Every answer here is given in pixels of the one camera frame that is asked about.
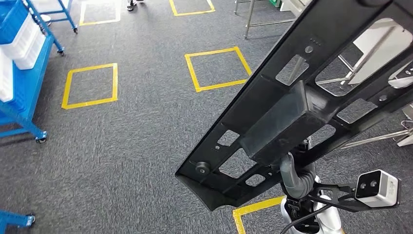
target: yellow tape square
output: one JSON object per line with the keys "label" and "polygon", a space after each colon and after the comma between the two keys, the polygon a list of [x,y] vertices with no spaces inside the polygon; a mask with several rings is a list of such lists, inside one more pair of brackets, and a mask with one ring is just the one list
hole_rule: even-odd
{"label": "yellow tape square", "polygon": [[196,11],[196,12],[187,12],[187,13],[178,13],[176,11],[175,3],[173,0],[169,0],[170,7],[172,8],[172,12],[174,16],[189,16],[189,15],[197,15],[197,14],[203,14],[203,13],[211,13],[215,11],[214,5],[212,5],[211,0],[206,0],[208,2],[209,7],[211,8],[210,10],[207,11]]}
{"label": "yellow tape square", "polygon": [[255,211],[259,211],[262,209],[266,209],[272,206],[280,205],[284,197],[285,196],[271,198],[265,201],[260,201],[260,202],[233,210],[232,216],[234,217],[235,226],[237,227],[238,234],[246,234],[241,216],[246,215],[248,213],[255,212]]}
{"label": "yellow tape square", "polygon": [[[86,6],[91,5],[91,4],[102,4],[102,3],[115,3],[115,11],[116,11],[116,18],[115,19],[110,19],[110,20],[104,20],[104,21],[96,21],[96,22],[85,22],[85,12],[86,12]],[[120,1],[115,0],[115,1],[110,1],[110,0],[90,0],[90,1],[83,1],[82,6],[80,8],[80,21],[79,21],[79,26],[85,26],[85,25],[95,25],[95,24],[102,24],[102,23],[113,23],[113,22],[119,22],[120,21]]]}
{"label": "yellow tape square", "polygon": [[195,75],[195,70],[193,69],[193,66],[192,66],[191,57],[202,56],[202,55],[213,55],[213,54],[219,54],[219,53],[225,53],[225,52],[231,52],[231,51],[235,51],[237,53],[241,63],[244,66],[245,71],[248,73],[248,75],[251,75],[251,69],[249,68],[248,63],[246,62],[238,46],[235,46],[233,48],[223,49],[223,50],[206,51],[206,52],[199,52],[199,53],[185,55],[185,60],[187,61],[189,73],[191,75],[192,82],[195,86],[196,92],[210,90],[210,89],[217,89],[217,88],[227,87],[227,86],[236,85],[236,84],[243,84],[247,81],[247,79],[242,79],[242,80],[231,81],[231,82],[226,82],[226,83],[221,83],[221,84],[214,84],[214,85],[203,86],[203,87],[199,86],[198,79]]}
{"label": "yellow tape square", "polygon": [[[90,71],[90,70],[106,68],[106,67],[112,67],[113,68],[112,97],[99,99],[99,100],[94,100],[94,101],[86,101],[86,102],[68,104],[70,86],[72,84],[73,73],[85,72],[85,71]],[[63,109],[68,110],[68,109],[73,109],[73,108],[78,108],[78,107],[85,107],[85,106],[92,106],[92,105],[102,104],[102,103],[111,102],[111,101],[117,101],[117,63],[109,63],[109,64],[104,64],[104,65],[99,65],[99,66],[78,68],[78,69],[70,70],[68,72],[67,79],[66,79],[65,90],[64,90],[64,94],[63,94],[63,101],[62,101],[62,108]]]}

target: black sneaker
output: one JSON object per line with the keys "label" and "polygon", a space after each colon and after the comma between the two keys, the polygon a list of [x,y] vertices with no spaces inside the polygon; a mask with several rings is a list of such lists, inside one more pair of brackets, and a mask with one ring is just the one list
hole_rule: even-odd
{"label": "black sneaker", "polygon": [[135,9],[135,6],[136,6],[136,2],[133,2],[133,0],[131,0],[129,4],[126,5],[126,10],[133,11]]}

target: black metal frame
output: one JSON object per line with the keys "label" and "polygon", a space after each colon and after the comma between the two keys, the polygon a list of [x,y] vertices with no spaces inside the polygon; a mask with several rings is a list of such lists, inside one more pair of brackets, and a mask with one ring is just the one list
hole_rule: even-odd
{"label": "black metal frame", "polygon": [[[310,194],[304,199],[331,205],[339,209],[354,212],[354,213],[359,212],[359,211],[391,209],[391,208],[397,208],[400,205],[399,198],[401,195],[401,187],[402,187],[400,179],[398,180],[398,184],[399,186],[397,187],[397,201],[396,201],[396,204],[394,204],[393,206],[372,208],[362,203],[361,201],[356,200],[355,199],[356,184],[315,183],[314,190],[311,191]],[[319,196],[320,191],[327,191],[327,190],[333,192],[331,200],[327,200]],[[344,192],[346,193],[346,195],[339,197],[339,192]]]}
{"label": "black metal frame", "polygon": [[[313,0],[190,153],[176,177],[210,210],[223,205],[237,207],[280,183],[281,156],[324,125],[330,124],[336,132],[307,152],[295,154],[298,169],[413,102],[413,85],[394,89],[388,84],[391,74],[413,60],[412,45],[347,95],[336,97],[315,83],[316,76],[347,45],[382,18],[392,18],[413,33],[413,1]],[[304,58],[309,67],[291,85],[285,85],[275,76],[295,55]],[[383,95],[387,99],[379,101]],[[351,124],[337,117],[359,98],[377,108]],[[218,144],[227,130],[240,136],[230,146]],[[239,178],[221,173],[219,167],[240,148],[257,164]],[[255,174],[265,180],[256,187],[247,185],[245,181]]]}

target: white container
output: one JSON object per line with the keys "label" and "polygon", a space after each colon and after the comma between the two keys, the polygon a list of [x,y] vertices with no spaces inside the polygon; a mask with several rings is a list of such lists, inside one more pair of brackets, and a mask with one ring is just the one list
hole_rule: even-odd
{"label": "white container", "polygon": [[[64,7],[67,9],[69,5],[69,0],[62,0]],[[57,0],[32,0],[32,4],[35,6],[38,12],[51,12],[51,11],[61,11],[63,10]],[[65,19],[65,13],[48,14],[52,20]]]}
{"label": "white container", "polygon": [[0,48],[0,100],[13,99],[13,62]]}
{"label": "white container", "polygon": [[20,59],[24,57],[29,50],[35,38],[36,31],[40,31],[39,26],[33,21],[32,16],[28,14],[13,42],[0,45],[0,48],[9,58]]}
{"label": "white container", "polygon": [[14,59],[14,63],[20,70],[32,69],[35,66],[45,40],[46,37],[41,33],[41,31],[36,30],[34,39],[32,40],[26,54],[21,58]]}

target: white plastic bin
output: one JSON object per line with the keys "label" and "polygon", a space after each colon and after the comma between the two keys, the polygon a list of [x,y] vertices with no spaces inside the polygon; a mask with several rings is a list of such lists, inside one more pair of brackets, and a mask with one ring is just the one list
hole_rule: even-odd
{"label": "white plastic bin", "polygon": [[0,48],[0,100],[13,99],[13,62]]}
{"label": "white plastic bin", "polygon": [[26,51],[26,54],[18,59],[14,60],[14,63],[20,70],[32,69],[38,59],[40,51],[43,47],[46,37],[41,33],[40,30],[36,30],[35,37]]}
{"label": "white plastic bin", "polygon": [[30,44],[35,38],[36,31],[40,31],[30,14],[27,15],[13,42],[0,45],[3,52],[11,59],[19,59],[29,50]]}

